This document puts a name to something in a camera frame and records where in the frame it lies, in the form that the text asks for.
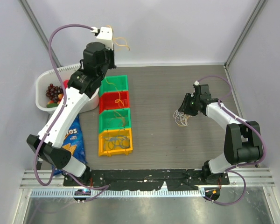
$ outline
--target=white string bundle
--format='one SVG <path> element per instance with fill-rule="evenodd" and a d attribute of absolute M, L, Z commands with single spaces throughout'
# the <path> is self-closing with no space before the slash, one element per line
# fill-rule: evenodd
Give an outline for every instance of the white string bundle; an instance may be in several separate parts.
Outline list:
<path fill-rule="evenodd" d="M 190 117 L 191 117 L 190 115 L 184 114 L 183 112 L 178 112 L 178 110 L 176 110 L 173 114 L 173 118 L 175 119 L 175 122 L 180 127 L 188 126 L 188 118 Z"/>

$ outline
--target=wall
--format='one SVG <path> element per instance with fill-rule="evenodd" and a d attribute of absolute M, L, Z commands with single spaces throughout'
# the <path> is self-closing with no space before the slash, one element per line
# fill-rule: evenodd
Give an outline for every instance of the wall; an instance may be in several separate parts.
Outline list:
<path fill-rule="evenodd" d="M 111 25 L 131 51 L 116 52 L 116 63 L 223 63 L 257 0 L 28 0 L 47 37 L 70 23 Z M 88 30 L 56 35 L 53 48 L 63 65 L 79 62 Z"/>
<path fill-rule="evenodd" d="M 0 0 L 0 224 L 10 223 L 23 172 L 32 168 L 26 138 L 47 118 L 35 106 L 34 82 L 50 68 L 19 2 Z"/>
<path fill-rule="evenodd" d="M 245 118 L 260 123 L 280 199 L 280 0 L 270 0 L 230 66 Z"/>

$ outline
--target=snack bag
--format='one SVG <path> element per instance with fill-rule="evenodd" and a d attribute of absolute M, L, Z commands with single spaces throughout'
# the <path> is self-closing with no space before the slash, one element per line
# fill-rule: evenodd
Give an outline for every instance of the snack bag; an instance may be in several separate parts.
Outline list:
<path fill-rule="evenodd" d="M 80 162 L 86 164 L 85 149 L 83 142 L 83 134 L 80 126 L 79 115 L 76 116 L 75 120 L 71 124 L 67 131 L 62 148 L 70 151 L 71 155 L 78 159 Z M 54 175 L 62 173 L 61 170 L 55 170 Z"/>

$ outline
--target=plastic bin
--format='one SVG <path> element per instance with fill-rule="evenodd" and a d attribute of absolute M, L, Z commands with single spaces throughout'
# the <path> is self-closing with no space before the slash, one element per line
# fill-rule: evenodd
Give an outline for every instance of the plastic bin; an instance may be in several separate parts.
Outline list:
<path fill-rule="evenodd" d="M 98 116 L 98 132 L 131 127 L 130 109 L 103 111 Z"/>
<path fill-rule="evenodd" d="M 117 143 L 122 146 L 129 148 L 122 148 L 120 146 L 114 145 L 114 140 L 111 138 L 119 139 Z M 98 155 L 117 155 L 117 154 L 125 154 L 128 155 L 133 151 L 133 138 L 132 138 L 132 129 L 131 128 L 124 128 L 124 129 L 114 129 L 114 130 L 106 130 L 103 131 L 101 134 L 98 135 Z"/>
<path fill-rule="evenodd" d="M 70 78 L 70 76 L 80 68 L 80 64 L 69 65 L 65 67 L 58 68 L 58 72 L 63 81 Z M 42 110 L 49 114 L 53 114 L 57 107 L 47 108 L 46 105 L 49 102 L 49 98 L 46 97 L 46 90 L 48 85 L 52 83 L 53 85 L 60 86 L 57 76 L 54 70 L 49 70 L 42 73 L 36 80 L 35 83 L 35 104 Z M 98 89 L 95 91 L 94 95 L 89 99 L 85 106 L 80 110 L 80 113 L 85 111 L 93 110 L 98 106 Z"/>
<path fill-rule="evenodd" d="M 99 98 L 99 113 L 105 110 L 115 110 L 130 107 L 129 92 L 105 92 Z"/>
<path fill-rule="evenodd" d="M 107 76 L 103 79 L 99 88 L 99 96 L 102 96 L 105 92 L 127 91 L 128 89 L 127 75 Z"/>

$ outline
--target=white plastic tub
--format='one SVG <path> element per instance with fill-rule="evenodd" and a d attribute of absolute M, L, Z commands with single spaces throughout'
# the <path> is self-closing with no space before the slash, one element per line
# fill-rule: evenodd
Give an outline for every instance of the white plastic tub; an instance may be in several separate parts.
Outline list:
<path fill-rule="evenodd" d="M 58 69 L 60 77 L 63 81 L 70 79 L 70 76 L 78 70 L 80 64 L 69 65 L 65 67 L 61 67 Z M 48 85 L 52 83 L 53 85 L 60 86 L 58 78 L 54 72 L 54 70 L 49 70 L 42 73 L 36 80 L 35 83 L 35 104 L 36 106 L 42 110 L 46 111 L 49 114 L 53 114 L 57 107 L 47 108 L 46 105 L 49 102 L 49 98 L 46 97 L 46 90 L 48 89 Z M 95 91 L 94 95 L 91 99 L 85 104 L 85 106 L 80 110 L 80 113 L 93 110 L 98 106 L 98 89 Z"/>

